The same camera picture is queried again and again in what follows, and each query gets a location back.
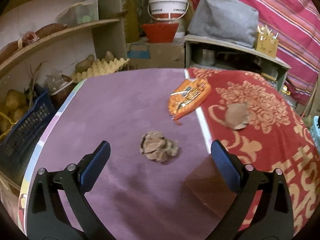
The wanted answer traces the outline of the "yellow oil jug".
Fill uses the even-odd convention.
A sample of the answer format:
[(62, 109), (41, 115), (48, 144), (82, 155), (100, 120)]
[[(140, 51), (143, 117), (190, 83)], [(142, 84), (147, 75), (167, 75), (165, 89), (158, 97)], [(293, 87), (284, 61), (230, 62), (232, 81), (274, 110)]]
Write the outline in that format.
[(124, 32), (126, 43), (139, 40), (139, 24), (136, 0), (122, 0), (123, 10), (127, 11), (124, 17)]

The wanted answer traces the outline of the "purple table mat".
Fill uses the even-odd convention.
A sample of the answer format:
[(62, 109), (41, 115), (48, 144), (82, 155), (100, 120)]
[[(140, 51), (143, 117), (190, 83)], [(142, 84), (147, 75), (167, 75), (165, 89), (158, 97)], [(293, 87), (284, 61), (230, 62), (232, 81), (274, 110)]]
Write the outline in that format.
[[(183, 69), (141, 69), (92, 77), (72, 93), (35, 147), (21, 186), (28, 198), (38, 169), (77, 164), (106, 140), (111, 156), (86, 199), (116, 239), (205, 239), (219, 218), (187, 188), (186, 177), (209, 160), (210, 136), (201, 110), (175, 124), (169, 95)], [(176, 157), (151, 161), (142, 136), (159, 131), (179, 146)]]

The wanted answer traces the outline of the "light blue plastic basket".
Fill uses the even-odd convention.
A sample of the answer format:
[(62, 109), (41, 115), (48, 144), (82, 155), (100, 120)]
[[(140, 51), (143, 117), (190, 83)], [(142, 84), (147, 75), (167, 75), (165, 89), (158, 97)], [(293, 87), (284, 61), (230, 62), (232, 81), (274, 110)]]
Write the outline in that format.
[(320, 153), (320, 129), (319, 129), (319, 116), (314, 116), (312, 125), (310, 128), (310, 134), (313, 142), (317, 148), (317, 152)]

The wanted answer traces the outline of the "yellow egg tray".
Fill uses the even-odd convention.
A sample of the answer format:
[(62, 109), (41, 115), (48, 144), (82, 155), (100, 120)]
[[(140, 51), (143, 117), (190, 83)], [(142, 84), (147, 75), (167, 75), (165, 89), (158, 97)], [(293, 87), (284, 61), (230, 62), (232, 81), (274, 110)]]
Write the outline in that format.
[(90, 77), (108, 75), (112, 73), (116, 73), (122, 70), (126, 70), (129, 66), (130, 59), (114, 59), (107, 63), (103, 60), (95, 60), (92, 65), (88, 68), (88, 70), (83, 71), (81, 73), (73, 73), (71, 78), (74, 83), (79, 83), (82, 80), (85, 80)]

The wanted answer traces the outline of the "brown paper ball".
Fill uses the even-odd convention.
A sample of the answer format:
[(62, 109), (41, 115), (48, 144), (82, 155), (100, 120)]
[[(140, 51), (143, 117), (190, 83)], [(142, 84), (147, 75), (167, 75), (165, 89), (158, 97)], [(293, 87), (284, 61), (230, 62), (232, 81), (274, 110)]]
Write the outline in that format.
[(172, 157), (176, 157), (179, 146), (163, 135), (162, 132), (152, 131), (142, 136), (139, 151), (147, 159), (164, 163)]

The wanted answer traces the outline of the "grey fabric cover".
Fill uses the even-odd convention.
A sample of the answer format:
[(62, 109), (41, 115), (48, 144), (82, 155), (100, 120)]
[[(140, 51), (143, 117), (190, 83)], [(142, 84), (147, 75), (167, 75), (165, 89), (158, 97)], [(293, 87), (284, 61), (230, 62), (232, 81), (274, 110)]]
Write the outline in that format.
[(239, 0), (200, 0), (188, 31), (253, 48), (258, 20), (259, 12)]

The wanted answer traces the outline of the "brown paper scrap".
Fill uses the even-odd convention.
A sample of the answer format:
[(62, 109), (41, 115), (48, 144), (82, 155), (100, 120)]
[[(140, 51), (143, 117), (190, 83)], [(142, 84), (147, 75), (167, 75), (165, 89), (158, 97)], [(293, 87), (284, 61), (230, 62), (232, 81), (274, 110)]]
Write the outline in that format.
[(249, 123), (246, 103), (231, 103), (225, 113), (226, 126), (232, 130), (244, 129)]

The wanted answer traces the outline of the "striped pink curtain cloth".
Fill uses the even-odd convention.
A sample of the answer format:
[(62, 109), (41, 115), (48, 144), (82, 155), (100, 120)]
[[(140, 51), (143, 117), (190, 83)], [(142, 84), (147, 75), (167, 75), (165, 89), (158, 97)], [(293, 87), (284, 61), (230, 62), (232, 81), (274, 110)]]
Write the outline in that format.
[[(197, 7), (200, 0), (191, 0)], [(277, 57), (291, 66), (286, 85), (306, 105), (319, 74), (319, 12), (311, 0), (240, 0), (257, 9), (259, 24), (278, 36)]]

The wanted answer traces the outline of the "red gold patterned cloth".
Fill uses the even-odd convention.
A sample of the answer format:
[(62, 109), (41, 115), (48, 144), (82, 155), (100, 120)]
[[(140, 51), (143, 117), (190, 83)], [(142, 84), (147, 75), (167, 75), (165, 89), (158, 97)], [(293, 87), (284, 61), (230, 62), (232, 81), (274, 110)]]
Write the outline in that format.
[[(293, 228), (299, 232), (319, 204), (319, 154), (311, 134), (295, 110), (261, 75), (241, 70), (190, 68), (211, 93), (201, 108), (213, 139), (243, 163), (271, 172), (284, 172), (293, 207)], [(248, 124), (230, 129), (225, 121), (229, 105), (244, 103)]]

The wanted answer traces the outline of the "red plastic basket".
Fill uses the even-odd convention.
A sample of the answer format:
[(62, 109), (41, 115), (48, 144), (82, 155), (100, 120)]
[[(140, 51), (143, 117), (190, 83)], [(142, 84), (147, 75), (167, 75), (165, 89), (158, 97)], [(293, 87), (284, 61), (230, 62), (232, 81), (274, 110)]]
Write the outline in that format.
[(141, 28), (150, 43), (171, 43), (178, 26), (178, 23), (149, 23), (141, 25)]

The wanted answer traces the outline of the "orange snack wrapper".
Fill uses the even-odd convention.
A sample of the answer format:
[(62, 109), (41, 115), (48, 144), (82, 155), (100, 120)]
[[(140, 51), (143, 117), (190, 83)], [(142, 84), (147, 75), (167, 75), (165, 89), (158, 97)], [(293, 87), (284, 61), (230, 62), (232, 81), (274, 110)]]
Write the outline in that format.
[(200, 107), (211, 90), (206, 79), (184, 80), (169, 96), (168, 111), (174, 123), (181, 126), (180, 118)]

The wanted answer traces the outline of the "yellow utensil holder box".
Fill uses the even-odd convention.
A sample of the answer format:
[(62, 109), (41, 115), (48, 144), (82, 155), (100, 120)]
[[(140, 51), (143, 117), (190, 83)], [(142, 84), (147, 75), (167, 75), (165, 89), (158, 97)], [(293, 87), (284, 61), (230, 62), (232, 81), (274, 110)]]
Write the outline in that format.
[(269, 57), (276, 58), (279, 43), (278, 34), (274, 34), (273, 30), (267, 25), (258, 25), (257, 38), (254, 45), (255, 50)]

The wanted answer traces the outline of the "wooden wall shelf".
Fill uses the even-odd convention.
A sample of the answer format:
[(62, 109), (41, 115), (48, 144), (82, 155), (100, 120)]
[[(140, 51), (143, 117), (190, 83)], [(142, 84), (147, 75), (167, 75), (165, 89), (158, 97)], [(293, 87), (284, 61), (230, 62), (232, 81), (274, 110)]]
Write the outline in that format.
[[(84, 1), (98, 4), (99, 20), (67, 27), (61, 12)], [(71, 75), (89, 55), (126, 58), (121, 0), (1, 0), (1, 97), (28, 89), (31, 79)]]

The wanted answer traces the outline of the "clear plastic container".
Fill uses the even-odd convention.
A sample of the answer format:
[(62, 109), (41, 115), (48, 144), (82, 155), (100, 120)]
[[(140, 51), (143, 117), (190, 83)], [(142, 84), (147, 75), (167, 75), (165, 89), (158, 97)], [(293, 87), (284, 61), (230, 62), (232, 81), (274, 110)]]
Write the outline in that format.
[(98, 20), (98, 4), (95, 1), (76, 3), (61, 12), (56, 18), (57, 23), (67, 25), (67, 27), (74, 27)]

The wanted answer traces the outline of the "dark blue plastic crate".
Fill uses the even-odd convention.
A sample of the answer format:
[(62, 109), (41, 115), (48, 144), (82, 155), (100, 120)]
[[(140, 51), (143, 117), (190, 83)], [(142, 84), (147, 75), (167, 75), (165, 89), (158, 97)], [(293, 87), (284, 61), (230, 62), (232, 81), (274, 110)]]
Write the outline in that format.
[(48, 89), (35, 84), (34, 92), (31, 109), (1, 141), (1, 172), (14, 184), (22, 182), (28, 147), (44, 132), (56, 113)]

